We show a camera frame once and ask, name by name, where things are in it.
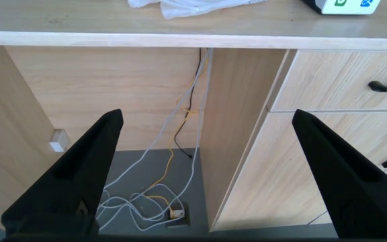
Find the black cable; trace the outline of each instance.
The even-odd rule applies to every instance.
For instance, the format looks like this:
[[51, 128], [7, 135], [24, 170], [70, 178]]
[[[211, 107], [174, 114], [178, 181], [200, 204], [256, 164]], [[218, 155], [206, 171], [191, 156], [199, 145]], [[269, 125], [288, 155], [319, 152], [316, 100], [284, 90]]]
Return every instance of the black cable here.
[[[198, 71], [200, 71], [200, 65], [201, 65], [201, 48], [200, 48], [200, 59], [199, 59], [199, 61], [198, 61], [198, 66], [196, 67], [195, 77], [198, 75]], [[192, 90], [191, 90], [191, 97], [190, 97], [190, 99], [189, 99], [189, 107], [187, 108], [187, 111], [190, 111], [191, 108], [192, 108], [192, 95], [194, 94], [194, 89], [195, 89], [195, 85], [192, 87]], [[180, 147], [179, 143], [177, 143], [177, 140], [176, 140], [177, 135], [180, 133], [180, 130], [183, 128], [183, 126], [185, 126], [185, 123], [186, 123], [186, 120], [183, 121], [183, 124], [181, 124], [179, 130], [175, 133], [175, 136], [174, 136], [174, 143], [177, 145], [177, 147], [179, 147], [179, 149], [180, 149], [181, 152], [185, 153], [185, 155], [187, 155], [190, 159], [192, 159], [192, 155], [186, 153], [186, 151], [183, 150], [183, 149]]]

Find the wooden cabinet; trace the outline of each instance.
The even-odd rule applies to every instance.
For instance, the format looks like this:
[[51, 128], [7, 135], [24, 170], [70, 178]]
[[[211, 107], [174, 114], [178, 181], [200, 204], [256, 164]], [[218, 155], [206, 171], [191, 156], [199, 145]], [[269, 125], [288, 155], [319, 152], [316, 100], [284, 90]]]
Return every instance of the wooden cabinet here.
[[368, 87], [387, 85], [387, 52], [299, 51], [272, 112], [303, 110], [387, 110], [387, 93]]
[[[378, 167], [387, 160], [387, 113], [313, 113]], [[326, 211], [292, 128], [268, 113], [215, 229], [305, 225]]]

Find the light wood surface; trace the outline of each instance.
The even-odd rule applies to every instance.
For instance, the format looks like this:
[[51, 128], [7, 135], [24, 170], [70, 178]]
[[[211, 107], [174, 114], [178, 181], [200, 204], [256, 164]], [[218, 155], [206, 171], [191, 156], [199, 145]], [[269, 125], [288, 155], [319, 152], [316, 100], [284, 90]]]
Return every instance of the light wood surface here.
[[53, 125], [0, 46], [0, 220], [57, 160], [49, 145], [52, 133]]
[[300, 0], [165, 20], [158, 4], [0, 0], [0, 45], [387, 50], [387, 1], [371, 16], [321, 16]]
[[[215, 229], [306, 225], [326, 211], [296, 138], [293, 113], [268, 113]], [[387, 160], [387, 113], [315, 113], [376, 165]]]
[[216, 49], [204, 125], [201, 163], [208, 222], [215, 218], [255, 139], [258, 117], [285, 50]]
[[[7, 49], [54, 127], [65, 129], [71, 143], [101, 115], [122, 109], [117, 150], [147, 149], [192, 83], [199, 61], [199, 48]], [[206, 74], [205, 68], [192, 110], [199, 109]], [[153, 149], [167, 148], [184, 114], [177, 112]], [[195, 146], [197, 127], [198, 116], [192, 116], [177, 136], [182, 147]]]
[[272, 111], [387, 110], [387, 52], [300, 51]]

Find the gray floor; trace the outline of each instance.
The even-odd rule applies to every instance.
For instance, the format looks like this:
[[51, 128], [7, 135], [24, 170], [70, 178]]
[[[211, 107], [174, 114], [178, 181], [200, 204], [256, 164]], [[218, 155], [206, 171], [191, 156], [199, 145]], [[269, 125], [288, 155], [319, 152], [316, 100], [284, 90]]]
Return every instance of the gray floor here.
[[[121, 172], [125, 171], [133, 162], [138, 160], [142, 151], [117, 152], [114, 156], [107, 182], [113, 181]], [[169, 158], [168, 150], [151, 151], [143, 161], [128, 172], [118, 183], [109, 188], [112, 196], [129, 197], [133, 192], [141, 192], [154, 181], [159, 179], [165, 170], [165, 165]], [[179, 193], [191, 174], [191, 160], [180, 151], [175, 151], [175, 157], [170, 166], [168, 175], [163, 180], [175, 193]], [[153, 190], [148, 195], [171, 196], [163, 190]], [[132, 222], [128, 208], [123, 208], [117, 217], [100, 233], [107, 235], [155, 235], [166, 237], [231, 237], [231, 238], [330, 238], [337, 237], [332, 225], [302, 225], [292, 227], [279, 227], [270, 229], [249, 229], [242, 231], [221, 231], [215, 233], [208, 232], [206, 207], [204, 200], [204, 187], [202, 184], [201, 164], [198, 160], [195, 164], [195, 173], [190, 186], [181, 196], [183, 202], [187, 202], [190, 213], [190, 226], [177, 229], [166, 229], [164, 225], [157, 226], [148, 231], [139, 231]], [[150, 202], [145, 200], [135, 203], [144, 215], [154, 215], [158, 209], [152, 207]], [[98, 219], [102, 225], [113, 216], [116, 210], [106, 210]], [[140, 223], [141, 227], [150, 225]], [[0, 240], [4, 232], [0, 229]]]
[[[194, 153], [194, 149], [187, 150], [190, 154]], [[137, 161], [142, 151], [126, 151], [116, 153], [110, 172], [107, 177], [107, 182], [116, 179], [123, 171], [125, 171], [133, 162]], [[142, 192], [151, 184], [157, 181], [165, 171], [170, 152], [168, 150], [155, 150], [147, 154], [147, 156], [136, 165], [125, 177], [118, 183], [110, 187], [109, 192], [112, 196], [121, 196], [129, 198], [134, 192]], [[169, 186], [176, 194], [180, 193], [185, 187], [191, 175], [192, 160], [186, 157], [182, 152], [175, 151], [175, 156], [168, 170], [166, 178], [162, 183]], [[178, 229], [166, 229], [165, 225], [151, 228], [148, 231], [139, 231], [130, 216], [128, 208], [123, 208], [117, 217], [106, 228], [102, 229], [101, 233], [110, 235], [165, 235], [165, 236], [205, 236], [208, 234], [208, 223], [206, 216], [206, 204], [204, 198], [204, 187], [202, 185], [201, 163], [199, 155], [195, 163], [194, 177], [186, 190], [180, 197], [182, 202], [187, 202], [190, 214], [190, 227]], [[148, 195], [164, 195], [167, 199], [172, 199], [172, 196], [165, 189], [156, 189], [148, 193]], [[151, 203], [143, 200], [136, 203], [141, 213], [152, 216], [159, 212], [159, 209]], [[116, 210], [108, 210], [101, 216], [98, 222], [102, 225], [108, 221]], [[150, 223], [140, 223], [142, 228], [150, 225]]]

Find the green logo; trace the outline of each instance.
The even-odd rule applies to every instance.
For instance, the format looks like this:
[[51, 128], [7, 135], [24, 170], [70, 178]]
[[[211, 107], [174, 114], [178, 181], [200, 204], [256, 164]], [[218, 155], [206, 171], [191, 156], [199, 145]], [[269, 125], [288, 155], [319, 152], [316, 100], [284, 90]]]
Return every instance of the green logo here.
[[338, 7], [342, 7], [346, 4], [347, 0], [335, 0], [335, 5]]

